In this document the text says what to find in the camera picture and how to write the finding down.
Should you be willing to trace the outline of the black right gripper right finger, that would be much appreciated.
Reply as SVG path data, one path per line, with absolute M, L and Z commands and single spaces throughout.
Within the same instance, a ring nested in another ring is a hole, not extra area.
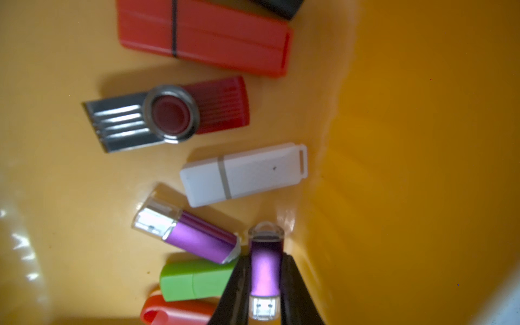
M 281 324 L 325 325 L 295 259 L 286 253 L 282 256 L 281 275 Z

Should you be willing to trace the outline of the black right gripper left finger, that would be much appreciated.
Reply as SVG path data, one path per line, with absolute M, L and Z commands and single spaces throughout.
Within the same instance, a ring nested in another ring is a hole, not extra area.
M 242 256 L 230 276 L 208 325 L 248 325 L 251 293 L 251 259 Z

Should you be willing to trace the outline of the green usb drive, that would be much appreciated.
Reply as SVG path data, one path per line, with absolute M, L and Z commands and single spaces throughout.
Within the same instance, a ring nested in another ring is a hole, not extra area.
M 167 264 L 159 276 L 162 297 L 173 302 L 222 296 L 237 261 L 215 264 L 196 259 Z

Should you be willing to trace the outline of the purple usb drive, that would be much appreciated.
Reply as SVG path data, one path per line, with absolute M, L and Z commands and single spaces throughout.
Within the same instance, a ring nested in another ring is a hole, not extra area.
M 220 265 L 241 254 L 239 236 L 154 197 L 138 210 L 132 228 Z
M 249 316 L 258 321 L 280 317 L 280 274 L 284 230 L 272 222 L 261 222 L 249 230 L 251 292 Z

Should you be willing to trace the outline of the red rounded usb drive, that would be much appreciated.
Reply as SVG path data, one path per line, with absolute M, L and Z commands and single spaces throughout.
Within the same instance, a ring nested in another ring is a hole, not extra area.
M 201 300 L 166 302 L 162 295 L 153 295 L 143 305 L 140 319 L 149 325 L 205 325 L 216 307 Z

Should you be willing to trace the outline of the white slider usb drive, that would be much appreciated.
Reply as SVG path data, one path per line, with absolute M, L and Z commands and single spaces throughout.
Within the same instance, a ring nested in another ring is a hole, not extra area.
M 307 146 L 287 143 L 190 162 L 180 171 L 191 207 L 299 184 L 309 173 Z

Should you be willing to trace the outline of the yellow plastic storage box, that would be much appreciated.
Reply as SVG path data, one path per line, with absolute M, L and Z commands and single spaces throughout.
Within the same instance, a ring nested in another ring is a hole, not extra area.
M 122 47 L 114 1 L 1 2 L 1 323 L 138 324 L 188 253 L 134 230 L 190 161 L 292 142 L 300 184 L 195 208 L 287 233 L 327 324 L 519 323 L 519 2 L 306 1 L 248 127 L 102 150 L 82 103 L 231 70 Z

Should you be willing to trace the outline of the red black usb drive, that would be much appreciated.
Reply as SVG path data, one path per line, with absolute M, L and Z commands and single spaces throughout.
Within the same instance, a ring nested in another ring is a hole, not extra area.
M 194 135 L 246 127 L 249 98 L 241 76 L 84 102 L 107 153 L 179 144 Z

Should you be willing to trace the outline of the red rectangular usb drive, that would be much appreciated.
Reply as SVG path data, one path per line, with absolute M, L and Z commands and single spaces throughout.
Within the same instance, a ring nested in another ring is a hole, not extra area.
M 208 1 L 117 1 L 122 46 L 273 78 L 287 74 L 286 22 Z

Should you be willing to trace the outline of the black silver usb drive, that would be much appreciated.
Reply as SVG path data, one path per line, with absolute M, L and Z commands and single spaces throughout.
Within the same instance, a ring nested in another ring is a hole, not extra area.
M 273 14 L 292 20 L 303 4 L 303 0 L 252 0 Z

